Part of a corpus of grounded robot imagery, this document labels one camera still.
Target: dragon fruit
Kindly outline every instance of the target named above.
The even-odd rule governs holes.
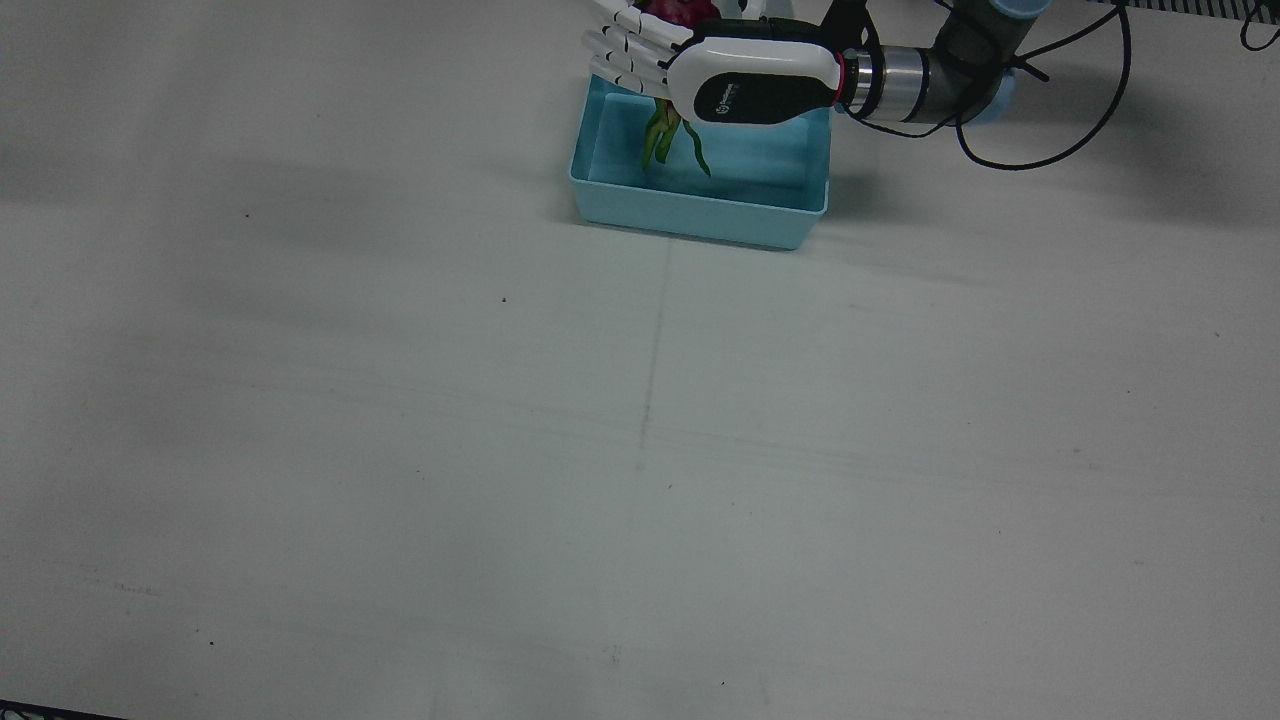
[[[719,9],[712,0],[643,0],[636,3],[636,8],[668,23],[687,28],[703,20],[714,20],[721,17]],[[703,138],[699,137],[698,131],[689,124],[689,120],[680,117],[669,100],[658,99],[654,100],[654,104],[657,108],[645,126],[644,156],[640,159],[640,165],[649,169],[650,159],[666,164],[667,156],[671,154],[671,143],[675,142],[680,128],[685,128],[685,132],[694,141],[694,158],[698,160],[698,167],[710,176],[712,169],[703,156]]]

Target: blue tray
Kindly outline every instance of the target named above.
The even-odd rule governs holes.
[[[681,131],[641,169],[653,99],[591,77],[570,178],[595,223],[795,250],[827,211],[831,110],[772,128],[698,126],[707,177]]]

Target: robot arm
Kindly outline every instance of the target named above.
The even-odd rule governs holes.
[[[641,14],[634,0],[593,0],[603,28],[584,36],[591,72],[672,100],[694,122],[777,124],[824,106],[863,119],[969,120],[1052,0],[956,0],[929,49],[881,46],[867,0],[835,0],[822,26],[764,18],[694,29]],[[760,3],[749,4],[748,10]]]

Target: white table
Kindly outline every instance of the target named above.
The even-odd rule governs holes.
[[[781,254],[579,219],[577,3],[0,4],[0,697],[1274,717],[1280,51],[1133,15]]]

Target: black cable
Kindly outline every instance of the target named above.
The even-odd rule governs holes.
[[[1271,36],[1271,40],[1266,41],[1263,45],[1251,45],[1249,26],[1252,26],[1256,22],[1262,22],[1262,0],[1253,0],[1253,9],[1245,13],[1244,24],[1240,26],[1240,45],[1243,45],[1244,49],[1251,53],[1261,53],[1267,47],[1275,45],[1276,40],[1280,40],[1280,29],[1277,29],[1275,35]]]
[[[946,0],[933,0],[933,3],[936,5],[941,5],[948,13],[952,13],[952,14],[955,13],[955,8],[952,8],[950,4],[947,4]],[[1071,35],[1069,35],[1069,36],[1066,36],[1066,37],[1064,37],[1061,40],[1057,40],[1057,41],[1050,42],[1048,45],[1037,47],[1036,50],[1032,50],[1030,53],[1024,53],[1024,54],[1020,54],[1020,55],[1015,54],[1012,58],[1009,59],[1007,63],[1001,63],[1000,61],[1000,59],[998,59],[1000,45],[995,40],[995,37],[991,36],[991,33],[987,31],[987,28],[979,26],[977,22],[973,20],[973,18],[969,18],[968,15],[964,15],[964,14],[955,15],[955,17],[961,18],[963,22],[969,23],[970,28],[975,29],[982,37],[984,37],[987,40],[987,42],[992,46],[992,50],[993,50],[993,53],[995,53],[996,56],[989,63],[977,64],[977,65],[972,65],[969,68],[969,74],[972,77],[972,82],[969,83],[968,87],[965,87],[964,92],[960,94],[960,97],[956,101],[957,110],[954,114],[951,114],[950,117],[945,118],[938,124],[933,126],[932,128],[929,128],[928,131],[922,132],[922,133],[908,133],[908,132],[902,132],[902,131],[897,131],[897,129],[892,129],[892,128],[888,128],[888,127],[884,127],[884,126],[879,126],[879,124],[872,123],[872,122],[867,120],[865,118],[860,118],[856,114],[854,114],[849,109],[847,105],[844,106],[845,114],[847,114],[852,119],[858,120],[863,126],[865,126],[865,127],[868,127],[870,129],[874,129],[877,132],[883,132],[883,133],[887,133],[887,135],[892,135],[892,136],[896,136],[896,137],[905,137],[905,138],[910,138],[910,140],[920,140],[920,138],[924,138],[924,137],[929,137],[931,135],[938,132],[943,127],[947,127],[947,126],[950,126],[950,124],[954,123],[955,128],[956,128],[956,140],[959,141],[960,150],[965,154],[965,158],[968,158],[973,163],[977,163],[978,165],[982,165],[984,168],[991,168],[991,169],[995,169],[995,170],[1009,170],[1009,172],[1032,170],[1032,169],[1038,169],[1038,168],[1043,168],[1043,167],[1047,167],[1047,165],[1052,165],[1055,163],[1060,163],[1060,161],[1070,158],[1071,155],[1076,154],[1085,145],[1088,145],[1089,142],[1092,142],[1093,138],[1097,137],[1098,133],[1102,132],[1102,129],[1107,126],[1107,123],[1111,122],[1111,118],[1115,115],[1116,109],[1120,108],[1120,102],[1124,99],[1125,90],[1129,86],[1129,76],[1130,76],[1130,72],[1133,69],[1133,35],[1132,35],[1132,28],[1129,27],[1129,14],[1126,12],[1126,5],[1128,5],[1128,3],[1120,3],[1120,4],[1117,4],[1115,6],[1115,9],[1112,9],[1110,13],[1107,13],[1102,18],[1094,20],[1088,27],[1085,27],[1085,28],[1083,28],[1080,31],[1076,31],[1076,32],[1074,32],[1074,33],[1071,33]],[[1123,45],[1123,51],[1124,51],[1124,63],[1123,63],[1121,70],[1120,70],[1120,81],[1116,85],[1116,92],[1115,92],[1115,95],[1111,99],[1111,104],[1107,106],[1106,111],[1102,114],[1102,117],[1098,119],[1098,122],[1093,126],[1093,128],[1089,129],[1088,133],[1085,133],[1084,137],[1082,137],[1079,141],[1076,141],[1074,145],[1071,145],[1070,147],[1068,147],[1062,152],[1059,152],[1059,154],[1056,154],[1056,155],[1053,155],[1051,158],[1046,158],[1043,160],[1037,160],[1034,163],[1020,163],[1020,164],[997,163],[995,160],[987,160],[986,158],[982,158],[977,152],[974,152],[973,147],[970,147],[969,141],[968,141],[968,138],[964,135],[964,126],[965,126],[965,122],[966,122],[964,119],[964,117],[965,117],[965,114],[969,113],[969,110],[973,109],[973,106],[977,104],[977,101],[980,100],[983,95],[986,95],[986,88],[988,88],[992,82],[996,82],[998,79],[998,77],[1004,72],[1006,72],[1009,69],[1015,69],[1015,70],[1020,69],[1020,70],[1028,73],[1029,76],[1039,79],[1041,82],[1048,82],[1048,79],[1050,79],[1048,76],[1044,72],[1042,72],[1038,68],[1036,68],[1034,65],[1030,65],[1028,63],[1028,60],[1030,60],[1032,58],[1037,58],[1039,55],[1044,55],[1047,53],[1052,53],[1053,50],[1059,50],[1059,49],[1065,47],[1065,46],[1068,46],[1068,45],[1070,45],[1073,42],[1076,42],[1079,40],[1084,38],[1085,36],[1092,35],[1093,32],[1098,31],[1100,28],[1102,28],[1103,26],[1106,26],[1108,22],[1111,22],[1114,18],[1120,18],[1120,37],[1121,37],[1121,45]],[[869,17],[868,17],[867,24],[868,24],[868,33],[869,33],[869,36],[873,38],[873,42],[876,42],[878,45],[879,40],[876,36],[874,23],[870,20]]]
[[[983,168],[991,168],[993,170],[1010,170],[1010,172],[1034,170],[1038,168],[1044,168],[1047,165],[1052,165],[1055,163],[1066,160],[1071,155],[1079,152],[1085,145],[1092,142],[1093,138],[1097,137],[1100,132],[1102,132],[1102,128],[1107,127],[1107,123],[1111,122],[1111,118],[1116,114],[1116,110],[1120,108],[1120,101],[1124,100],[1125,90],[1129,87],[1129,73],[1133,69],[1133,33],[1132,28],[1129,27],[1129,13],[1125,12],[1124,5],[1116,5],[1116,9],[1112,13],[1110,13],[1106,18],[1103,18],[1103,22],[1089,26],[1089,28],[1087,28],[1088,32],[1084,32],[1083,35],[1078,33],[1079,37],[1084,37],[1085,35],[1106,24],[1106,22],[1110,20],[1112,17],[1120,18],[1120,40],[1124,49],[1124,64],[1120,67],[1120,82],[1116,83],[1116,91],[1115,95],[1111,96],[1111,104],[1107,105],[1106,111],[1102,113],[1102,117],[1098,118],[1098,122],[1093,126],[1092,129],[1089,129],[1088,133],[1085,133],[1084,137],[1082,137],[1075,142],[1075,145],[1068,147],[1066,150],[1059,152],[1057,155],[1046,158],[1043,160],[1037,160],[1034,163],[1020,163],[1020,164],[996,163],[993,160],[987,160],[986,158],[982,158],[973,151],[973,149],[969,146],[969,140],[964,135],[964,123],[959,122],[956,123],[956,140],[960,141],[960,150],[964,151],[965,158],[969,158],[970,160],[982,165]],[[1034,56],[1038,54],[1041,54],[1039,50],[1033,51],[1029,55]]]

